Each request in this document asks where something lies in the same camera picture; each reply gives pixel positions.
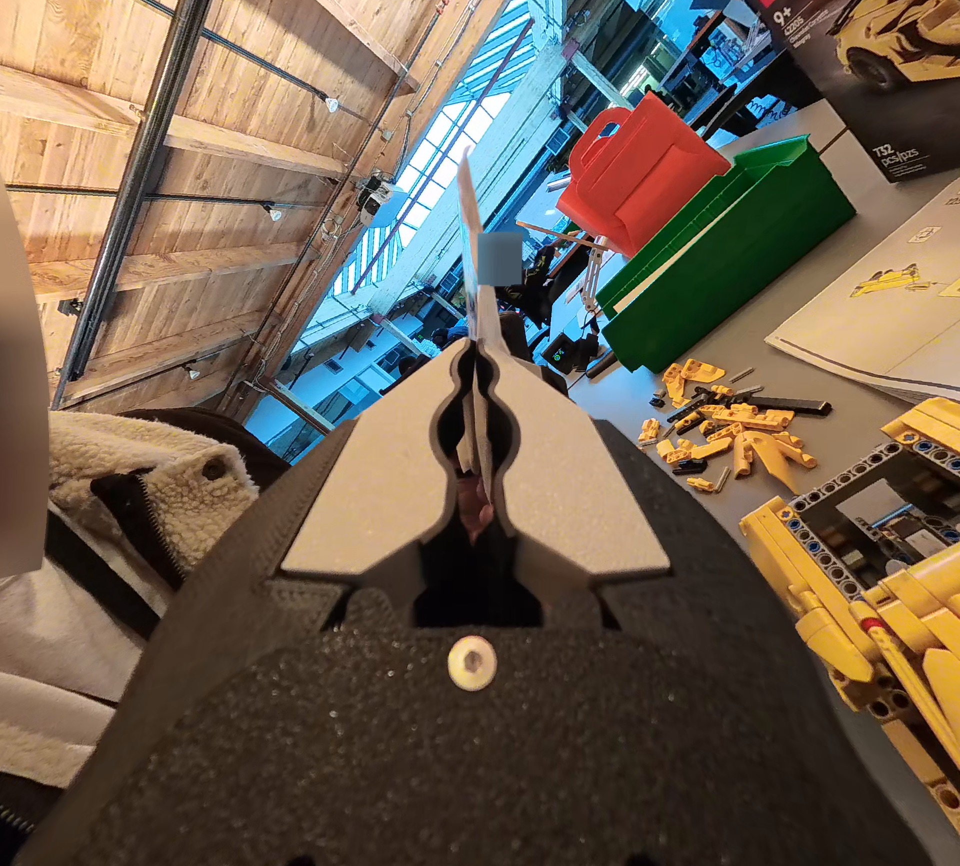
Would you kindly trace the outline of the red plastic container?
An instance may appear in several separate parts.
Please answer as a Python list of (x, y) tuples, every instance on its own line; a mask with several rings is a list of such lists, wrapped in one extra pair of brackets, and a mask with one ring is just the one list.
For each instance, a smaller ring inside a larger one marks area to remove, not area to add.
[(558, 211), (590, 235), (635, 256), (731, 164), (656, 94), (602, 111), (569, 157)]

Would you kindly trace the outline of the green plastic bin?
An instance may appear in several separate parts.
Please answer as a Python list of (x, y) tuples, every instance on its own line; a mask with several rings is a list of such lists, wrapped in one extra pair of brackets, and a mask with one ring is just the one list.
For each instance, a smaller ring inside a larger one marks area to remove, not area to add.
[(855, 214), (808, 135), (739, 152), (598, 291), (601, 335), (662, 371)]

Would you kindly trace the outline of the printed paper sheet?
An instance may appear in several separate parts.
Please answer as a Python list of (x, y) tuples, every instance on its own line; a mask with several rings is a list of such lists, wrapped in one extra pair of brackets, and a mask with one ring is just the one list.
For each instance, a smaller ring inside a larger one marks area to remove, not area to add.
[(473, 348), (473, 373), (462, 401), (464, 433), (453, 462), (457, 466), (458, 508), (470, 542), (474, 543), (492, 523), (495, 515), (490, 495), (494, 479), (494, 452), (489, 436), (489, 400), (481, 382), (479, 346), (484, 311), (480, 292), (478, 238), (482, 232), (478, 202), (470, 169), (472, 149), (466, 148), (458, 168), (457, 185), (461, 214), (463, 290), (467, 334)]

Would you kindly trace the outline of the fleece-lined jacket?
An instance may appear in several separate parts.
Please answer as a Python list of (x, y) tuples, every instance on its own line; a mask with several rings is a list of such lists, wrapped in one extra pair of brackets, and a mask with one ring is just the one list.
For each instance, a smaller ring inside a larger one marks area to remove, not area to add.
[(2, 845), (96, 748), (186, 578), (291, 465), (191, 407), (50, 415), (46, 543), (2, 578)]

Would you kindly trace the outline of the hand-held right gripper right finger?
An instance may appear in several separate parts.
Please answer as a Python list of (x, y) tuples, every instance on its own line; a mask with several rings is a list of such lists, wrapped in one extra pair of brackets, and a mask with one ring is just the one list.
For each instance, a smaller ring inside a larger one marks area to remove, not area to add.
[(670, 571), (591, 417), (493, 342), (481, 342), (481, 475), (512, 576), (543, 607)]

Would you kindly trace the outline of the pile of yellow brick pieces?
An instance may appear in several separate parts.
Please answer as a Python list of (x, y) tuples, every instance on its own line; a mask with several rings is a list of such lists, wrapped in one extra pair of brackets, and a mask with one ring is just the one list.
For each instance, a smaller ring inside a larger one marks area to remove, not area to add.
[(762, 386), (743, 387), (747, 369), (728, 379), (726, 370), (696, 359), (669, 365), (650, 398), (654, 416), (644, 420), (636, 447), (656, 455), (678, 478), (703, 495), (759, 470), (790, 492), (794, 473), (818, 467), (796, 433), (804, 418), (823, 419), (825, 400), (778, 398)]

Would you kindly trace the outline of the skylight window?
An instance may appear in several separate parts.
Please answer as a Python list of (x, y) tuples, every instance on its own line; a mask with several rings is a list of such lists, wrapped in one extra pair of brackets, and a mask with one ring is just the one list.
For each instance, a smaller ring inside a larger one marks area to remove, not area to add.
[(356, 243), (326, 298), (382, 282), (453, 182), (537, 54), (531, 0), (510, 0), (432, 125), (404, 161), (386, 207)]

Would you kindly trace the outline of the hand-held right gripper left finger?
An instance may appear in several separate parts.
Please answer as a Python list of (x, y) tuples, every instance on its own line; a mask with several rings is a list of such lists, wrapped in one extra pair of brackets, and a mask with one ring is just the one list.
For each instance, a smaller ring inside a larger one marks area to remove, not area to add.
[(413, 606), (426, 588), (421, 545), (450, 523), (456, 504), (440, 421), (457, 404), (470, 347), (453, 344), (354, 421), (283, 573), (378, 588), (397, 608)]

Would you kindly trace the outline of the toy car box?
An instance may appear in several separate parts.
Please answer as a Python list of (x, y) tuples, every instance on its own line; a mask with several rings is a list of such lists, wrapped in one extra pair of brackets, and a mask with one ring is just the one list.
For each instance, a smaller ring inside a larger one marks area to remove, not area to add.
[(750, 0), (890, 182), (959, 166), (959, 0)]

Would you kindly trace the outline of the open instruction booklet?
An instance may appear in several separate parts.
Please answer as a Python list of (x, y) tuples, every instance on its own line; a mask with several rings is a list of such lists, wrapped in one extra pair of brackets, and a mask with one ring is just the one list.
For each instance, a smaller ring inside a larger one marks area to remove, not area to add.
[(766, 344), (911, 402), (959, 400), (959, 181), (785, 320)]

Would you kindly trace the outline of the yellow brick car model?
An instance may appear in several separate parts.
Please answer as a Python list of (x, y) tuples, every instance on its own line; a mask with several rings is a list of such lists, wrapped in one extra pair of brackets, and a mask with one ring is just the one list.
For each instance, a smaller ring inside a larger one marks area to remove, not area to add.
[(959, 406), (931, 397), (852, 466), (739, 521), (846, 705), (959, 824)]

